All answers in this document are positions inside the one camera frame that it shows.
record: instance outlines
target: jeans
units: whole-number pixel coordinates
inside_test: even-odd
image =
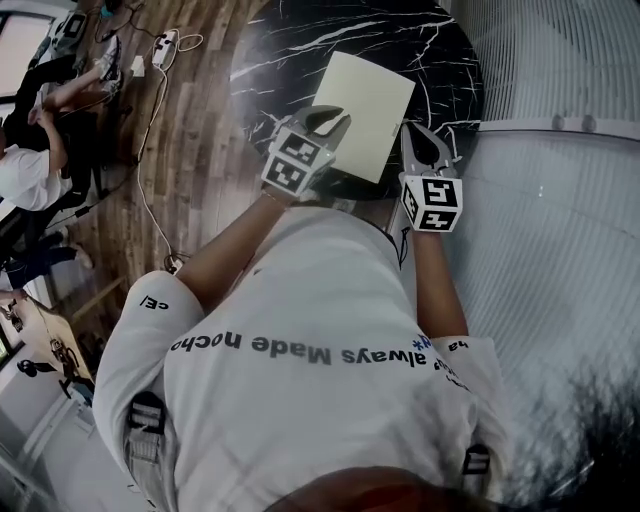
[[[56,232],[40,240],[23,261],[12,261],[5,271],[14,290],[24,288],[29,281],[49,273],[51,267],[63,261],[76,258],[76,250],[71,247],[54,247],[62,243],[62,234]]]
[[[73,69],[75,56],[68,55],[60,59],[40,64],[25,74],[16,93],[15,108],[4,122],[7,146],[13,144],[23,149],[44,151],[49,149],[49,139],[45,131],[37,124],[30,126],[27,122],[29,112],[38,97],[38,91],[50,82],[66,82],[75,78]]]

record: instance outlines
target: wooden floorboard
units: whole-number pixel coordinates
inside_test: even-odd
[[[203,44],[179,53],[168,73],[165,100],[150,130],[140,166],[142,189],[149,207],[176,251],[193,254],[235,220],[260,192],[264,162],[244,137],[234,119],[229,71],[236,44],[247,21],[265,0],[158,0],[144,6],[136,24],[153,34],[170,28],[180,35],[201,33]],[[80,2],[89,10],[102,2]],[[128,12],[101,24],[101,33],[118,27]],[[88,27],[82,48],[92,58],[106,47],[93,40],[96,17]],[[153,115],[161,74],[150,65],[154,38],[126,26],[118,32],[123,42],[122,69],[136,55],[146,56],[146,76],[127,79],[119,107],[133,113],[117,131],[117,155],[130,160],[142,144]],[[185,40],[184,47],[195,41]],[[118,166],[104,176],[110,188],[120,183],[128,168]],[[384,225],[389,203],[359,205],[363,217]],[[164,268],[167,247],[146,211],[137,177],[71,227],[72,236],[94,256],[101,278],[127,278],[129,285],[145,273]],[[100,310],[100,322],[113,324],[124,295],[109,298]]]

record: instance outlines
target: marble surface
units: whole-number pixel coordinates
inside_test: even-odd
[[[237,121],[262,154],[280,126],[313,103],[331,54],[357,55],[415,82],[406,120],[436,132],[454,162],[482,115],[477,56],[455,20],[430,0],[272,0],[245,27],[230,76]],[[397,196],[396,140],[379,184],[332,170],[324,192],[349,199]],[[430,148],[419,147],[428,161]]]

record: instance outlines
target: white paper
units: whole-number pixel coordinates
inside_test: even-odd
[[[414,82],[393,71],[334,52],[313,101],[314,105],[342,107],[351,115],[351,126],[333,167],[378,183],[414,87]]]

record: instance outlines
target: white t-shirt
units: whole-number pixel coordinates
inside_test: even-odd
[[[0,197],[28,211],[46,210],[69,190],[70,179],[49,172],[49,151],[13,145],[0,160]]]
[[[132,287],[94,402],[123,470],[129,403],[162,369],[180,510],[262,511],[350,467],[395,466],[455,486],[477,443],[492,453],[492,484],[501,479],[510,443],[493,342],[432,345],[380,232],[296,208],[255,261],[206,317],[167,273]]]

